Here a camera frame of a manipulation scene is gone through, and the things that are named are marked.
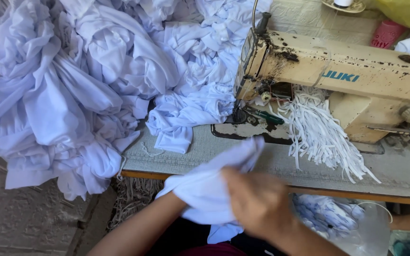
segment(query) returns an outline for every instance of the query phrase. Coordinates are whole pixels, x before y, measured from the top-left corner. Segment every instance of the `juki logo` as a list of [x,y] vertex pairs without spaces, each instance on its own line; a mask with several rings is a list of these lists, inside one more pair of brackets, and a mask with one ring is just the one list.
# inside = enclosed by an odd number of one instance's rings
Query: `juki logo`
[[341,79],[341,80],[346,80],[349,82],[355,82],[360,76],[358,75],[353,75],[353,74],[345,74],[345,73],[339,73],[338,75],[336,75],[338,72],[330,70],[328,71],[327,74],[323,74],[323,77],[326,78],[333,78],[333,79]]

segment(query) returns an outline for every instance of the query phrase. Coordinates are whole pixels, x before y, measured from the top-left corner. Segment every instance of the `sewing machine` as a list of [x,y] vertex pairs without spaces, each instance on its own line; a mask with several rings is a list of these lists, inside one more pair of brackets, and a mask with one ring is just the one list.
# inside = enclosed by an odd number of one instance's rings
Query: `sewing machine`
[[330,112],[353,142],[373,144],[410,123],[410,55],[270,31],[270,14],[263,15],[243,45],[234,119],[240,100],[270,101],[274,91],[300,84],[333,91]]

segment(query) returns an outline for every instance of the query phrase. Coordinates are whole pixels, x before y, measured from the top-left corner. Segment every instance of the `pink cup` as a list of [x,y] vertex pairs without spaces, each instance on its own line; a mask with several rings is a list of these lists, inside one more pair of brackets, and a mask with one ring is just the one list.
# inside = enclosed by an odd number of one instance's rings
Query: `pink cup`
[[384,20],[374,32],[372,47],[388,49],[406,31],[406,27],[391,21]]

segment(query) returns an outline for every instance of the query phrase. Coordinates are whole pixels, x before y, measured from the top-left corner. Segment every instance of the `gray table surface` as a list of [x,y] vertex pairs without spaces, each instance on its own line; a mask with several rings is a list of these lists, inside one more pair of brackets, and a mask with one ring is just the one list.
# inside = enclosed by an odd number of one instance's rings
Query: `gray table surface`
[[[210,125],[194,127],[193,141],[186,154],[164,152],[150,157],[142,151],[144,142],[150,153],[160,150],[153,148],[155,136],[140,123],[140,137],[123,153],[128,158],[123,169],[147,171],[162,174],[186,174],[202,162],[237,143],[238,140],[215,137]],[[363,180],[356,179],[352,184],[347,176],[341,176],[341,169],[332,170],[325,165],[316,165],[304,156],[299,160],[301,170],[295,167],[295,158],[288,156],[289,146],[267,143],[254,171],[276,174],[295,186],[336,189],[351,192],[373,193],[380,195],[410,196],[410,151],[396,151],[382,143],[383,155],[364,154],[366,166],[382,182],[375,182],[369,175]]]

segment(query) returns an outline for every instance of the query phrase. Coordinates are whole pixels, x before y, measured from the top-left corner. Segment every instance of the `industrial sewing machine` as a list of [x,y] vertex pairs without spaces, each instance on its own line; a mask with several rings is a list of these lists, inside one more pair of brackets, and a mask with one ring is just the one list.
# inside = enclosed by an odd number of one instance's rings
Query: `industrial sewing machine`
[[[290,84],[333,91],[330,112],[353,142],[374,144],[389,132],[409,133],[398,125],[410,123],[410,54],[270,31],[266,29],[270,16],[263,13],[243,45],[234,86],[237,102],[228,120],[235,138],[257,134],[235,134],[238,125],[247,122],[256,129],[251,117],[246,121],[248,115],[241,117],[240,100],[259,95],[263,101],[289,98]],[[213,134],[223,135],[219,130],[223,127],[212,127]]]

